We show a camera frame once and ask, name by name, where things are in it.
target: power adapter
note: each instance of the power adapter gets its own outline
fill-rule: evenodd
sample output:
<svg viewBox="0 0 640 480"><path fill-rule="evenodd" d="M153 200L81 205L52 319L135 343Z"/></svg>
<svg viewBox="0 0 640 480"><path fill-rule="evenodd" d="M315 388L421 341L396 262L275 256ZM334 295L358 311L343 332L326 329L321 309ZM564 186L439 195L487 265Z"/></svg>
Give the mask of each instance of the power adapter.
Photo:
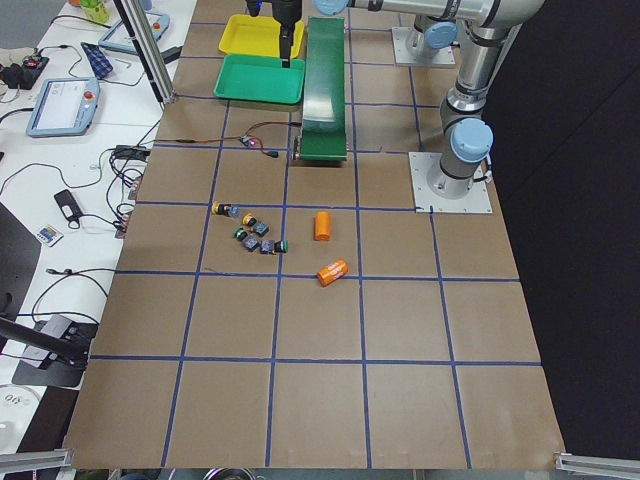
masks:
<svg viewBox="0 0 640 480"><path fill-rule="evenodd" d="M113 156L124 160L144 161L149 155L151 155L151 150L142 146L116 145L113 149Z"/></svg>

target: black cable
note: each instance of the black cable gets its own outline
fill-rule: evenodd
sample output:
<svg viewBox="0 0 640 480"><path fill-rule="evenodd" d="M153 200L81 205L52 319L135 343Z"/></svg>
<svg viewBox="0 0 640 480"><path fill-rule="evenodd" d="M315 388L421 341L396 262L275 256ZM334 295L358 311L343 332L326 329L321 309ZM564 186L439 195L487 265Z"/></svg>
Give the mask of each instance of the black cable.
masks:
<svg viewBox="0 0 640 480"><path fill-rule="evenodd" d="M103 151L100 154L100 157L98 157L98 167L100 168L100 176L96 180L94 180L93 182L85 183L83 185L71 185L65 180L64 173L62 172L62 169L60 169L60 167L57 167L55 165L49 165L47 163L34 162L34 163L30 163L28 165L25 165L24 167L22 167L21 169L19 169L15 173L12 173L11 175L9 175L4 180L4 182L2 182L2 186L0 186L0 195L2 195L2 192L4 192L4 189L5 189L6 185L7 185L7 183L11 179L13 179L18 174L24 172L25 170L27 170L28 168L31 168L31 167L46 167L46 168L53 168L54 170L57 170L58 174L60 175L60 180L62 180L62 183L64 183L65 187L67 187L69 189L86 188L86 187L91 187L93 185L96 185L96 184L100 183L100 180L102 180L102 155L104 155L106 152L108 152L110 150L113 150L113 148L110 148L110 149L107 149L107 150Z"/></svg>
<svg viewBox="0 0 640 480"><path fill-rule="evenodd" d="M120 219L111 221L111 220L107 220L106 218L101 217L100 215L95 215L93 213L85 213L80 218L86 218L86 217L97 218L98 220L102 220L103 222L108 223L109 225L111 225L116 230L122 231L124 229L124 226L122 225L122 221Z"/></svg>
<svg viewBox="0 0 640 480"><path fill-rule="evenodd" d="M103 78L102 80L100 80L101 82L104 83L110 83L112 85L123 85L125 87L136 87L140 84L140 81L144 78L144 72L142 72L140 74L140 76L138 77L138 80L135 81L135 83L124 83L124 82L116 82L114 80L107 80L106 78Z"/></svg>
<svg viewBox="0 0 640 480"><path fill-rule="evenodd" d="M302 126L300 122L260 122L254 123L251 125L243 135L233 135L228 137L220 137L220 138L210 138L206 140L195 140L192 138L174 138L174 139L165 139L165 138L156 138L156 142L175 142L175 143L188 143L188 144L207 144L207 143L221 143L226 140L238 140L247 148L253 148L255 145L258 146L258 149L263 155L266 155L271 158L278 158L278 152L275 150L266 150L262 143L262 139L255 135L252 135L251 132L267 125L285 125L287 127L296 127L299 128Z"/></svg>
<svg viewBox="0 0 640 480"><path fill-rule="evenodd" d="M156 128L158 126L158 124L160 123L160 120L162 120L162 117L160 117L158 119L158 121L156 123L153 124L153 126L147 130L147 133L145 133L142 138L138 141L138 143L136 143L136 147L139 147L140 145L142 145L142 142L145 138L147 138L149 136L149 134L153 131L154 128Z"/></svg>
<svg viewBox="0 0 640 480"><path fill-rule="evenodd" d="M9 357L9 358L15 358L17 360L31 360L33 362L41 362L42 361L41 358L21 357L21 356L18 356L18 355L11 355L9 353L4 353L4 352L0 352L0 356Z"/></svg>
<svg viewBox="0 0 640 480"><path fill-rule="evenodd" d="M69 67L69 70L67 70L67 73L69 74L69 76L73 77L73 78L80 78L78 77L75 73L72 73L71 70L73 70L75 68L75 66L77 64L79 64L82 61L82 55L80 54L80 52L78 51L78 49L76 47L74 47L73 45L67 45L68 48L73 49L74 52L76 52L76 54L78 55L78 60L76 60L73 65L71 65Z"/></svg>
<svg viewBox="0 0 640 480"><path fill-rule="evenodd" d="M143 172L141 170L138 170L137 168L134 168L134 167L127 168L127 166L129 165L129 162L132 162L132 161L140 161L140 162L146 163L146 160L144 158L139 158L139 155L140 155L139 149L135 147L128 147L128 148L120 148L120 149L114 150L109 157L109 165L115 176L113 180L109 183L109 186L107 187L107 191L105 192L105 200L107 202L109 209L116 217L118 224L120 226L120 231L122 232L126 231L127 223L129 221L129 215L133 211L134 206L133 204L130 204L124 201L124 191L123 191L121 202L114 207L111 204L111 199L110 199L111 189L113 188L117 180L122 181L123 189L125 187L132 188L135 182L140 177L142 177ZM124 164L121 167L116 165L116 162L118 160L124 160ZM131 172L135 172L136 176L135 177L131 176L130 175ZM129 210L127 212L123 212L121 211L121 208L123 207L129 207Z"/></svg>
<svg viewBox="0 0 640 480"><path fill-rule="evenodd" d="M50 50L50 49L52 49L52 48L61 48L61 49L65 49L65 48L69 48L70 46L71 46L71 45L65 45L65 44L62 44L62 45L48 45L48 46L46 46L46 47L42 47L42 48L41 48L40 50L38 50L35 54L36 54L37 56L39 56L39 57L40 57L40 56L42 56L42 52L44 52L45 50Z"/></svg>
<svg viewBox="0 0 640 480"><path fill-rule="evenodd" d="M82 313L82 312L72 312L70 310L68 311L62 311L62 312L37 312L33 314L36 317L40 317L40 316L45 316L45 315L77 315L79 317L84 317L87 318L89 320L91 320L93 323L95 323L96 325L99 325L100 322L98 322L94 317L92 317L91 315L88 315L86 313ZM30 313L19 313L17 315L18 317L30 317L31 314Z"/></svg>
<svg viewBox="0 0 640 480"><path fill-rule="evenodd" d="M11 115L15 115L16 113L20 113L20 112L33 112L33 108L18 108L17 110L11 110L10 112L7 112L3 116L0 117L0 123L2 123L2 121L5 118L10 117Z"/></svg>
<svg viewBox="0 0 640 480"><path fill-rule="evenodd" d="M91 280L104 294L105 297L109 296L109 293L105 290L105 288L100 285L100 282L98 282L95 278L90 277L89 275L85 275L84 273L70 273L69 275L74 275L76 277L82 277L82 278L86 278L87 280Z"/></svg>
<svg viewBox="0 0 640 480"><path fill-rule="evenodd" d="M36 299L35 302L33 302L33 306L31 307L31 318L33 319L33 321L36 321L36 317L35 317L35 313L36 313L36 308L38 307L38 305L40 304L40 302L42 301L42 299L45 297L45 295L47 293L49 293L56 285L58 285L60 282L63 282L64 280L66 280L67 278L72 278L74 276L78 276L78 274L86 274L86 273L91 273L91 272L100 272L100 271L108 271L108 272L115 272L115 270L111 269L111 268L87 268L84 270L77 270L75 272L72 271L72 274L67 274L65 272L58 272L57 270L53 270L53 269L47 269L47 273L51 273L53 275L64 275L62 278L59 278L58 280L56 280L55 282L53 282L51 285L49 285L41 294L40 296Z"/></svg>
<svg viewBox="0 0 640 480"><path fill-rule="evenodd" d="M57 15L51 19L51 22L49 22L49 25L53 25L53 22L55 22L59 18L76 18L78 20L83 20L85 22L93 23L94 25L98 25L99 27L111 28L111 25L107 25L106 23L94 22L93 20L89 20L88 18L78 17L76 15Z"/></svg>

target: blue tape grid line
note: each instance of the blue tape grid line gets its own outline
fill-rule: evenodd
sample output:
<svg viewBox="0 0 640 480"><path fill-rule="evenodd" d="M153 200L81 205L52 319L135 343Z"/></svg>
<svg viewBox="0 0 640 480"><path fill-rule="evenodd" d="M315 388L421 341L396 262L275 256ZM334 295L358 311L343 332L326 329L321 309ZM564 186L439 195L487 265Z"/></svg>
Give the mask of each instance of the blue tape grid line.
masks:
<svg viewBox="0 0 640 480"><path fill-rule="evenodd" d="M289 123L291 123L291 113L289 113ZM287 131L287 145L291 145L291 129ZM287 224L287 196L289 192L289 162L286 161L284 171L284 192L282 194L282 221L280 224L280 239L286 237L286 224ZM276 282L276 307L273 315L273 339L271 342L271 368L269 370L269 401L267 404L267 435L266 445L264 453L264 465L268 467L271 464L271 437L273 430L273 399L274 389L276 381L276 356L278 349L278 321L280 319L280 293L282 288L282 262L284 256L278 256L278 273Z"/></svg>
<svg viewBox="0 0 640 480"><path fill-rule="evenodd" d="M224 137L224 132L225 129L227 128L227 119L229 117L229 102L227 102L227 106L225 109L225 115L224 115L224 122L222 125L222 137ZM218 169L220 167L220 157L222 155L222 142L218 148L218 156L216 159L216 166L214 169L214 173L213 173L213 182L211 183L211 190L209 192L209 205L213 204L213 196L215 193L215 189L216 189L216 181L218 179ZM189 310L187 313L187 321L185 324L185 328L184 328L184 336L182 338L182 347L180 349L180 357L184 357L186 354L186 350L187 350L187 341L189 339L189 328L191 326L191 319L193 316L193 309L195 306L195 299L196 299L196 293L198 291L198 282L200 279L200 270L202 267L202 259L204 257L204 251L205 251L205 245L207 243L207 232L209 230L209 221L211 219L211 215L209 213L209 209L207 209L206 213L205 213L205 221L204 221L204 228L202 231L202 241L200 243L200 252L198 254L198 263L197 263L197 268L196 268L196 272L194 274L194 279L193 279L193 289L191 291L191 299L189 301ZM175 386L174 386L174 390L173 390L173 398L171 400L171 410L169 412L169 420L167 422L167 431L166 431L166 435L165 435L165 440L164 440L164 448L162 450L162 461L161 461L161 465L164 467L167 463L167 456L169 454L169 445L171 443L171 433L173 431L173 421L174 421L174 417L175 417L175 413L176 413L176 407L177 407L177 403L178 403L178 394L180 391L180 382L182 380L182 367L184 365L184 361L183 360L178 360L178 371L176 373L176 382L175 382Z"/></svg>
<svg viewBox="0 0 640 480"><path fill-rule="evenodd" d="M116 275L182 275L195 276L196 272L192 271L171 271L171 270L116 270ZM207 270L205 267L199 273L200 276L211 277L246 277L246 278L316 278L313 274L302 273L249 273L249 272L217 272ZM519 278L484 278L484 277L394 277L391 275L345 275L344 280L364 281L394 281L394 282L487 282L487 283L520 283Z"/></svg>
<svg viewBox="0 0 640 480"><path fill-rule="evenodd" d="M271 357L207 357L201 355L109 355L93 354L91 360L219 362L219 363L297 363L320 365L427 365L455 367L540 367L541 362L510 362L501 360L411 360L357 358L271 358Z"/></svg>
<svg viewBox="0 0 640 480"><path fill-rule="evenodd" d="M350 20L351 17L351 12L349 11L348 13L348 18ZM399 19L399 23L402 24L402 20L400 15L398 15L398 19ZM192 24L211 24L211 25L224 25L223 23L220 22L192 22ZM367 28L347 28L348 31L348 36L349 36L349 53L350 53L350 59L353 59L353 49L352 49L352 35L351 32L352 31L389 31L388 29L386 30L380 30L380 29L367 29ZM206 58L211 58L211 59L221 59L223 58L222 56L183 56L183 58L191 58L191 59L206 59ZM347 61L345 62L346 64L349 65L349 72L350 72L350 76L351 76L351 98L354 98L354 86L353 86L353 70L354 70L354 65L392 65L392 64L386 64L386 63L369 63L369 62L354 62L354 61ZM366 105L366 106L394 106L394 107L405 107L405 108L413 108L414 110L414 114L415 114L415 121L416 121L416 131L417 131L417 135L418 135L418 140L420 142L420 148L422 149L422 139L421 139L421 135L420 135L420 121L419 121L419 115L418 115L418 108L437 108L437 106L434 105L418 105L416 103L416 96L415 96L415 83L414 83L414 79L413 79L413 72L411 68L408 68L409 71L409 76L410 76L410 82L411 82L411 91L412 91L412 96L413 96L413 105L405 105L405 104L398 104L398 103L376 103L376 104L372 104L372 103L358 103L358 102L347 102L348 105L352 105L352 106L362 106L362 105ZM200 96L195 96L195 95L181 95L183 97L187 97L187 98L193 98L193 99L206 99L206 100L210 100L213 99L215 97L200 97ZM224 131L226 129L226 125L227 125L227 118L228 118L228 114L229 114L229 103L227 103L227 108L225 111L225 119L224 119L224 124L223 124L223 135L224 136ZM355 108L351 108L351 115L352 115L352 122L353 125L356 124L355 122ZM282 262L283 262L283 256L279 257L279 262L278 262L278 272L275 274L250 274L250 273L225 273L225 272L207 272L207 271L201 271L202 270L202 259L204 256L204 249L205 249L205 245L206 245L206 238L207 238L207 230L208 230L208 225L209 225L209 218L210 215L207 214L207 218L205 220L205 226L204 226L204 231L203 231L203 238L202 238L202 243L201 243L201 248L200 248L200 253L199 253L199 258L198 258L198 268L196 272L159 272L159 271L118 271L116 272L117 274L167 274L167 275L191 275L194 276L194 286L193 286L193 290L192 290L192 296L191 296L191 301L190 301L190 305L189 305L189 311L188 311L188 316L187 316L187 322L185 325L185 332L184 332L184 337L183 337L183 344L182 344L182 348L181 348L181 353L178 356L154 356L154 355L148 355L148 356L137 356L137 355L92 355L91 358L93 360L150 360L150 361L158 361L158 360L165 360L165 361L177 361L179 362L179 366L178 366L178 372L176 375L176 383L175 383L175 388L174 388L174 394L173 394L173 401L172 401L172 406L171 406L171 411L170 411L170 417L169 417L169 422L167 425L167 432L166 432L166 437L165 437L165 445L164 445L164 449L163 449L163 456L162 456L162 465L166 465L166 461L167 461L167 456L168 456L168 450L169 450L169 445L170 445L170 440L171 440L171 431L172 431L172 427L173 427L173 421L174 421L174 417L175 417L175 411L176 411L176 407L177 407L177 398L178 398L178 393L179 393L179 387L180 387L180 380L181 380L181 374L182 374L182 367L183 364L185 362L240 362L240 363L269 363L271 366L270 369L270 380L269 380L269 405L268 405L268 424L267 424L267 443L266 443L266 449L265 449L265 465L269 466L270 464L270 455L271 455L271 430L272 430L272 417L273 417L273 397L274 397L274 385L275 385L275 365L278 363L281 364L286 364L286 363L290 363L290 364L344 364L344 365L349 365L349 364L355 364L355 365L362 365L362 378L363 378L363 400L364 400L364 418L365 418L365 441L366 441L366 457L367 457L367 468L372 468L372 455L371 455L371 433L370 433L370 424L369 424L369 405L368 405L368 386L367 386L367 365L444 365L444 366L450 366L452 369L452 373L453 373L453 380L454 380L454 388L455 388L455 393L456 393L456 402L457 402L457 406L458 406L458 415L459 415L459 419L460 419L460 426L461 426L461 433L462 433L462 438L463 438L463 445L464 445L464 451L465 451L465 457L466 457L466 462L467 462L467 467L471 468L472 463L471 463L471 455L470 455L470 450L469 450L469 445L468 445L468 439L467 439L467 433L466 433L466 426L465 426L465 422L464 422L464 415L463 415L463 409L462 409L462 400L461 400L461 395L460 395L460 388L459 388L459 383L458 383L458 378L457 378L457 371L456 371L456 367L458 366L505 366L505 367L513 367L513 366L524 366L524 367L528 367L528 366L541 366L540 362L507 362L507 361L456 361L454 358L454 352L453 352L453 346L452 346L452 341L451 341L451 332L450 332L450 327L449 327L449 320L448 320L448 314L447 314L447 307L446 307L446 298L445 298L445 292L444 292L444 284L446 282L514 282L514 283L518 283L519 279L512 279L512 278L457 278L457 277L451 277L451 278L445 278L442 275L442 270L441 270L441 265L440 265L440 258L439 258L439 251L438 251L438 244L437 244L437 238L436 238L436 231L435 231L435 223L434 223L434 213L431 212L429 214L429 218L430 218L430 223L431 223L431 228L432 228L432 234L433 234L433 242L434 242L434 250L435 250L435 256L436 256L436 265L437 265L437 277L384 277L384 276L364 276L362 273L362 242L361 242L361 235L360 235L360 231L361 231L361 225L360 225L360 211L362 210L372 210L372 211L414 211L414 209L412 208L375 208L375 207L361 207L359 204L359 179L358 179L358 153L379 153L377 151L359 151L357 150L356 146L357 146L357 138L356 138L356 132L353 132L353 142L354 142L354 151L353 151L353 155L354 155L354 171L355 171L355 188L356 188L356 206L355 207L349 207L349 206L310 206L310 205L288 205L287 204L287 187L288 187L288 169L289 169L289 164L287 162L286 165L286 174L285 174L285 187L284 187L284 194L283 194L283 204L282 205L269 205L269 207L275 207L275 208L282 208L283 210L283 216L282 216L282 223L281 223L281 238L285 238L285 224L286 224L286 211L288 208L313 208L313 209L345 209L345 210L354 210L356 212L356 231L357 231L357 238L358 238L358 275L357 276L346 276L346 279L352 279L352 280L357 280L359 283L359 304L360 304L360 330L361 330L361 351L362 351L362 359L296 359L296 358L277 358L277 333L278 333L278 320L279 320L279 303L280 303L280 290L281 290L281 282L283 278L315 278L314 275L287 275L287 274L283 274L282 273ZM141 204L154 204L154 205L193 205L193 206L210 206L212 204L213 201L213 196L214 196L214 192L215 192L215 186L216 186L216 180L217 180L217 174L218 174L218 168L220 165L220 157L222 154L223 150L232 150L232 149L238 149L238 150L242 150L244 149L244 147L238 146L238 147L234 147L234 146L224 146L223 142L221 142L218 145L185 145L185 144L181 144L181 145L173 145L173 144L157 144L155 145L156 147L161 147L161 148L205 148L205 149L217 149L218 150L218 161L216 163L216 167L215 167L215 172L214 172L214 179L213 179L213 183L212 183L212 188L210 191L210 198L209 198L209 202L208 203L204 203L204 202L150 202L150 201L140 201L138 203ZM251 205L252 207L267 207L266 205ZM276 288L276 306L275 306L275 312L274 312L274 331L273 331L273 339L272 339L272 351L271 351L271 356L269 358L252 358L252 357L202 357L202 356L188 356L186 355L186 346L187 346L187 340L188 340L188 334L189 334L189 327L190 327L190 322L191 322L191 318L192 318L192 313L193 313L193 308L194 308L194 303L195 303L195 297L196 297L196 293L197 293L197 285L198 285L198 280L200 276L243 276L243 277L271 277L271 278L276 278L277 279L277 288ZM365 339L365 324L364 324L364 298L363 298L363 282L364 281L376 281L376 280L393 280L393 281L398 281L398 280L411 280L411 281L431 281L431 282L438 282L440 285L440 292L441 292L441 301L442 301L442 308L443 308L443 316L444 316L444 322L445 322L445 327L446 327L446 332L447 332L447 341L448 341L448 346L449 346L449 351L450 351L450 360L402 360L402 359L394 359L394 360L384 360L384 359L368 359L366 356L366 339Z"/></svg>
<svg viewBox="0 0 640 480"><path fill-rule="evenodd" d="M351 24L351 10L347 11L347 19ZM353 42L351 38L351 29L347 30L349 38L349 59L353 60ZM355 98L355 91L353 88L353 63L349 62L349 76L351 86L351 99ZM356 135L356 112L355 108L351 108L351 125L353 128L353 164L354 164L354 182L355 182L355 194L356 194L356 238L358 239L358 302L360 311L360 349L362 352L362 398L364 408L364 439L365 439L365 453L367 458L367 468L372 468L373 461L371 458L371 425L369 423L369 386L367 383L367 345L365 338L364 327L364 294L363 294L363 280L362 280L362 236L360 234L360 182L358 178L358 153L357 153L357 135Z"/></svg>
<svg viewBox="0 0 640 480"><path fill-rule="evenodd" d="M440 264L440 252L438 250L438 238L436 235L436 225L434 221L433 208L429 212L429 223L431 224L431 234L433 235L433 250L436 258L436 270L438 272L438 283L440 285L440 300L442 302L442 316L447 332L447 344L449 346L449 356L451 358L451 373L453 374L453 387L456 394L456 404L458 406L458 418L460 420L460 431L462 433L462 445L464 447L464 456L467 462L467 468L472 468L471 452L469 450L469 440L467 439L467 428L464 423L464 412L462 409L462 398L460 395L460 384L458 382L458 372L456 370L455 355L453 351L453 341L451 339L451 328L449 325L449 315L447 312L447 299L444 291L444 281L442 279L442 266Z"/></svg>

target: cable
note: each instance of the cable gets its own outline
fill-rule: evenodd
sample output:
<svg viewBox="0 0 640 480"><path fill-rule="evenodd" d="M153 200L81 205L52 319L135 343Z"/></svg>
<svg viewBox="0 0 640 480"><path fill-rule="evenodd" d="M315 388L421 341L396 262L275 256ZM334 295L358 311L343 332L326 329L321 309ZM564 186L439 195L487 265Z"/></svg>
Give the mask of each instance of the cable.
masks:
<svg viewBox="0 0 640 480"><path fill-rule="evenodd" d="M73 65L71 65L69 67L69 70L67 70L67 73L69 74L69 76L71 76L73 78L80 78L75 73L72 73L71 70L73 70L75 68L75 66L78 65L82 61L82 55L80 54L78 49L76 47L74 47L73 45L60 46L60 48L71 48L71 49L73 49L74 52L76 52L76 54L78 55L78 60L76 60L73 63Z"/></svg>
<svg viewBox="0 0 640 480"><path fill-rule="evenodd" d="M140 157L141 150L135 147L130 148L120 148L114 150L109 157L109 165L111 166L111 170L114 173L113 180L109 183L107 187L107 191L105 192L105 200L111 212L115 215L118 225L120 226L120 231L125 232L127 229L127 224L129 222L129 216L133 211L134 205L124 201L125 196L125 187L131 189L135 182L142 177L143 172L134 167L128 167L129 162L132 161L140 161L146 163L144 157ZM124 164L121 167L116 165L118 160L124 160ZM122 193L120 198L120 203L115 207L111 204L111 189L115 185L117 180L122 181ZM122 211L123 208L128 208L126 212Z"/></svg>
<svg viewBox="0 0 640 480"><path fill-rule="evenodd" d="M147 131L147 133L145 133L142 136L142 138L138 141L138 143L136 143L136 147L139 147L139 146L142 145L142 142L144 141L144 139L147 138L149 136L149 134L153 131L153 129L156 128L160 124L160 120L162 120L162 117L160 117L158 119L158 121L156 123L154 123L153 126Z"/></svg>
<svg viewBox="0 0 640 480"><path fill-rule="evenodd" d="M21 356L18 356L18 355L10 355L10 354L4 353L4 352L0 352L0 356L9 357L9 358L15 358L17 360L31 360L32 362L41 362L42 361L41 358L21 357Z"/></svg>
<svg viewBox="0 0 640 480"><path fill-rule="evenodd" d="M52 273L51 275L60 275L60 273ZM78 277L86 278L87 280L91 280L93 283L95 283L95 284L96 284L96 286L97 286L100 290L102 290L102 293L104 294L104 296L105 296L105 297L108 297L108 296L109 296L109 294L107 293L107 291L105 290L105 288L104 288L102 285L100 285L100 283L99 283L95 278L90 277L89 275L85 275L84 273L74 273L71 269L65 270L65 271L62 273L62 275L75 275L75 276L78 276Z"/></svg>
<svg viewBox="0 0 640 480"><path fill-rule="evenodd" d="M96 185L96 184L100 183L100 181L102 180L102 175L103 175L102 156L105 153L107 153L107 152L109 152L111 150L114 150L114 149L113 148L109 148L107 150L104 150L100 154L100 156L98 157L98 169L100 170L100 174L99 174L98 178L96 180L94 180L93 182L85 183L85 184L82 184L82 185L71 185L65 180L64 173L62 172L62 169L60 169L60 167L57 167L55 165L49 165L48 163L35 162L35 163L30 163L28 165L25 165L21 169L17 170L16 172L12 173L11 175L9 175L4 180L4 182L2 182L2 186L0 186L0 195L2 195L2 192L4 192L4 189L7 186L7 183L9 183L10 180L12 180L18 174L24 172L25 170L27 170L28 168L31 168L31 167L46 167L46 168L53 168L54 170L57 170L58 174L60 175L60 180L62 180L62 183L65 185L65 187L67 187L69 189L86 188L86 187L91 187L93 185Z"/></svg>
<svg viewBox="0 0 640 480"><path fill-rule="evenodd" d="M57 15L51 19L51 22L49 22L49 25L53 25L53 22L55 22L59 18L76 18L78 20L83 20L85 22L93 23L94 25L98 25L99 27L111 28L111 25L107 25L106 23L94 22L93 20L89 20L88 18L78 17L76 15Z"/></svg>
<svg viewBox="0 0 640 480"><path fill-rule="evenodd" d="M125 227L123 226L122 221L120 219L111 221L111 220L107 220L106 218L101 217L100 215L95 215L93 213L85 213L80 218L85 218L85 217L92 217L92 218L97 218L98 220L102 220L103 222L108 223L113 228L115 228L116 230L119 230L119 231L124 231L124 229L125 229ZM73 227L69 226L69 228L71 228L72 230L78 230L80 228L80 226L78 225L77 228L73 228Z"/></svg>
<svg viewBox="0 0 640 480"><path fill-rule="evenodd" d="M140 81L141 81L143 78L144 78L144 72L142 72L142 73L140 74L140 76L138 77L138 80L136 80L136 81L135 81L135 83L116 82L116 81L114 81L114 80L107 80L107 79L105 79L105 78L103 78L103 79L102 79L102 80L100 80L100 81L101 81L101 82L104 82L104 83L110 83L110 84L112 84L112 85L123 85L123 86L125 86L125 87L135 87L135 86L137 86L138 84L140 84Z"/></svg>
<svg viewBox="0 0 640 480"><path fill-rule="evenodd" d="M40 304L40 302L42 301L42 299L45 297L45 295L47 293L49 293L56 285L58 285L60 282L63 282L64 280L66 280L67 278L72 278L72 277L76 277L76 276L80 276L80 274L86 274L86 273L91 273L91 272L101 272L101 271L107 271L107 272L115 272L114 269L112 268L86 268L84 270L77 270L77 271L72 271L70 269L65 270L64 272L59 272L57 270L48 268L47 269L47 273L52 274L52 275L64 275L62 278L59 278L58 280L56 280L55 282L53 282L51 285L49 285L41 294L40 296L36 299L35 302L33 302L33 306L31 307L31 312L30 312L30 316L32 318L32 320L35 322L36 318L35 318L35 313L36 313L36 308L38 307L38 305Z"/></svg>
<svg viewBox="0 0 640 480"><path fill-rule="evenodd" d="M207 143L220 143L225 140L238 140L240 141L240 143L242 143L245 147L248 147L248 148L251 148L252 146L254 146L254 143L252 142L255 142L255 144L258 145L258 147L260 148L260 152L262 154L267 155L268 157L271 157L271 158L277 158L278 152L276 152L275 150L265 150L262 140L259 137L256 137L255 135L251 135L251 132L253 132L254 130L257 130L260 127L264 127L266 125L286 125L288 127L299 128L302 126L302 123L300 122L260 122L260 123L255 123L251 125L244 132L243 135L212 138L207 140L194 140L191 138L175 138L175 139L169 140L169 139L157 138L155 141L156 142L188 143L188 144L207 144Z"/></svg>
<svg viewBox="0 0 640 480"><path fill-rule="evenodd" d="M5 118L10 117L11 115L15 115L16 113L20 113L20 112L33 112L33 108L18 108L17 110L11 110L10 112L7 112L3 116L0 117L0 123L2 123L2 121Z"/></svg>

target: metal pole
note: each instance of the metal pole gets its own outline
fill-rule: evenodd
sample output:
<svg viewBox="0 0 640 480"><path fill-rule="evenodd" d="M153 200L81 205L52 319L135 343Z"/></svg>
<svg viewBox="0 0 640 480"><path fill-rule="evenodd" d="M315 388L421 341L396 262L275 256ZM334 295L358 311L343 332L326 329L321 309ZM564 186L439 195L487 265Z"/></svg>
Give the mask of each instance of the metal pole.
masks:
<svg viewBox="0 0 640 480"><path fill-rule="evenodd" d="M69 450L0 455L0 475L45 468L68 467L70 465L71 452Z"/></svg>
<svg viewBox="0 0 640 480"><path fill-rule="evenodd" d="M580 457L570 453L556 455L556 469L585 475L640 479L640 462L615 458Z"/></svg>
<svg viewBox="0 0 640 480"><path fill-rule="evenodd" d="M142 5L138 0L114 0L113 3L140 57L156 99L160 103L173 102L175 99L173 84Z"/></svg>
<svg viewBox="0 0 640 480"><path fill-rule="evenodd" d="M57 353L69 360L85 359L87 357L86 351L89 348L88 346L76 345L75 343L54 338L51 335L38 332L3 317L0 317L0 336Z"/></svg>

